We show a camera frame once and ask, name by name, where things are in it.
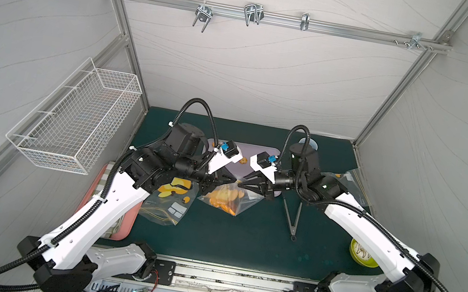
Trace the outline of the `resealable bag table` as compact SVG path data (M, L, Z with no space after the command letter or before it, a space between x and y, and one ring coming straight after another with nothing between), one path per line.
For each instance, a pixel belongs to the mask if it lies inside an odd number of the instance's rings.
M240 187L240 183L241 181L236 181L221 185L198 199L224 213L238 216L264 199L261 194Z

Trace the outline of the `clear resealable bag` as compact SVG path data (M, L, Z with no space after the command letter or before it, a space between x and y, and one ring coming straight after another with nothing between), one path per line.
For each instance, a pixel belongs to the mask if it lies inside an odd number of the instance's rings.
M330 172L329 175L338 180L362 207L369 208L371 206L370 199L367 197L362 182L363 176L359 168L351 169L342 174Z

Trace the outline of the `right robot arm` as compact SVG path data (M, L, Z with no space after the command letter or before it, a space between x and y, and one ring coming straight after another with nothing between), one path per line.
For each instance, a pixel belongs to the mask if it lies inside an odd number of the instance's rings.
M269 199L278 191L296 193L301 203L313 206L345 230L382 270L377 276L332 272L312 292L449 292L438 279L438 260L402 243L359 204L337 176L321 171L309 129L297 125L290 132L298 131L305 134L302 142L287 141L282 149L290 154L288 169L282 166L282 154L252 155L248 161L252 171L239 187Z

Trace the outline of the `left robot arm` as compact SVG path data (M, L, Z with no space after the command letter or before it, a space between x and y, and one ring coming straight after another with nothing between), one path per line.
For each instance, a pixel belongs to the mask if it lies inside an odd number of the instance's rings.
M166 133L115 161L104 189L71 218L42 237L27 236L19 243L20 259L0 267L0 292L85 292L107 276L148 277L157 256L146 244L117 248L104 258L88 251L119 218L173 179L191 180L202 194L234 183L227 165L238 162L241 151L218 137L207 102L188 100Z

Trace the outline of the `resealable bag with duck print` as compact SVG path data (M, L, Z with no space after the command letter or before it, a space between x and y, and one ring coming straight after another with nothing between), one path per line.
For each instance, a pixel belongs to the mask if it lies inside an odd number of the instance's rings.
M138 214L157 225L176 226L187 215L198 193L196 182L175 177L154 191L142 203Z

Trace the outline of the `lilac plastic tray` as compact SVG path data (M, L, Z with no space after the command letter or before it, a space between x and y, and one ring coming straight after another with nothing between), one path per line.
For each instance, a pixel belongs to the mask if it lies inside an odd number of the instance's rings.
M208 140L209 142L209 147L211 150L215 150L215 146L217 143L215 143L213 138L210 138ZM242 179L245 176L247 176L249 173L253 172L253 169L251 168L250 164L250 157L252 155L261 153L261 152L267 152L271 155L276 155L279 156L280 151L276 148L269 148L269 147L263 147L263 146L258 146L258 145L252 145L252 144L246 144L246 143L241 143L241 142L236 142L237 146L241 149L243 158L240 160L238 163L229 163L227 166L225 166L234 176L236 179Z

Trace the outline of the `metal tongs on table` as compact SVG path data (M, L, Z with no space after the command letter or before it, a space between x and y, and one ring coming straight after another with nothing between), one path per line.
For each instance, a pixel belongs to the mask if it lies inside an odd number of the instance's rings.
M298 224L300 222L301 213L302 213L302 206L304 205L304 203L302 201L299 202L297 212L296 212L295 216L292 217L291 214L289 213L289 203L288 203L288 200L287 200L285 195L282 195L282 200L283 200L283 206L284 206L284 213L285 213L285 216L286 216L286 219L287 219L286 222L287 222L287 226L288 226L288 230L289 230L289 237L290 237L292 242L296 242L297 241L296 235L297 235L297 230L298 230Z

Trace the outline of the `pink tray with checked cloth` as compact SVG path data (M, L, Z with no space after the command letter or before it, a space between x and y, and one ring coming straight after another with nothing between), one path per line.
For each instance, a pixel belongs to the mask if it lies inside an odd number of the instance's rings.
M84 207L85 204L91 201L93 195L97 195L104 189L110 172L113 169L114 163L115 162L111 161L102 167L99 174L95 178L93 184L90 186L89 190L84 195L82 201L79 203L76 210L77 212L80 211L80 209L82 209L82 207ZM137 205L132 207L132 209L126 212L112 226L110 226L108 230L106 230L106 232L102 234L102 238L106 238L113 241L124 240L130 234L141 206L142 203L138 203Z

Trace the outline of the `green bowl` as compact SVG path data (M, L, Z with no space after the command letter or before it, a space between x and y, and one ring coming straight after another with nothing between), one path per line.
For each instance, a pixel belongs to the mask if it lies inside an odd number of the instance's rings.
M374 258L355 239L351 240L349 250L352 259L357 264L370 269L378 268L379 265L376 263Z

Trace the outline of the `metal hook clamp small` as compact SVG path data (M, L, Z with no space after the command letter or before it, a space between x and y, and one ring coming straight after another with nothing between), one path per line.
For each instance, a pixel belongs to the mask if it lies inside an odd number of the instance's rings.
M301 17L301 23L300 23L300 31L307 31L310 25L310 14L309 13L303 13Z

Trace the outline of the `metal hook clamp left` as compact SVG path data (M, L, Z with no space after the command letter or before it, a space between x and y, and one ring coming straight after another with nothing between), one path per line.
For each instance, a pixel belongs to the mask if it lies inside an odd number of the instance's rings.
M196 26L198 23L202 23L201 32L204 33L207 26L212 21L213 14L213 9L209 5L207 5L205 2L200 4L195 10L195 17L192 23L192 27Z

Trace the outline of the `metal hook clamp middle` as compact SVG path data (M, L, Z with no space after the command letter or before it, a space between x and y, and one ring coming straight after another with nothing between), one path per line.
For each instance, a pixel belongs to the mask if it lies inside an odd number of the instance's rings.
M243 11L246 26L250 26L251 23L259 25L264 18L264 7L260 3L245 5Z

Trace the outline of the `metal hook clamp right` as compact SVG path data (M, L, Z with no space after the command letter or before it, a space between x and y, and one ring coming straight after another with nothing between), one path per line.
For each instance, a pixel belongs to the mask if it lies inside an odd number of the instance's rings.
M406 50L419 50L419 51L426 51L426 52L432 52L433 47L430 46L429 44L425 45L422 41L422 34L421 33L416 33L409 40L399 42L399 40L393 40L393 43L397 47L403 47L406 48Z

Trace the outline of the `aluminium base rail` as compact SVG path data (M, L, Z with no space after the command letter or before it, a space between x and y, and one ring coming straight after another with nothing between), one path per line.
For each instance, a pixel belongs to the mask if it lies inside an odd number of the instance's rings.
M295 282L316 285L314 280L240 269L190 259L158 255L161 260L174 262L170 290L181 292L289 292Z

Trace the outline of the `aluminium cross rail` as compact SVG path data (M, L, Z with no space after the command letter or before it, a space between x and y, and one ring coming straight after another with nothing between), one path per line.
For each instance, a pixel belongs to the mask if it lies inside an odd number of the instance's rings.
M150 4L155 6L167 7L172 9L184 10L194 12L197 6L206 3L213 9L213 15L221 16L223 18L239 19L243 20L244 11L243 7L235 6L224 3L213 3L202 0L127 0L133 2L139 2L144 4ZM264 11L264 18L261 21L263 25L272 25L278 27L284 27L286 29L295 29L300 31L301 16L292 16L287 14L275 13L270 11ZM321 20L315 20L311 17L310 25L307 32L330 35L335 37L341 37L352 40L363 40L369 41L370 43L380 43L391 46L396 46L393 40L399 40L403 42L409 40L411 36L400 35L389 32L381 32L378 30L371 30L366 28L360 28L355 26L343 25L338 23L326 22ZM448 44L438 43L434 40L422 38L425 45L429 44L432 46L433 53L437 54L448 54L453 49Z

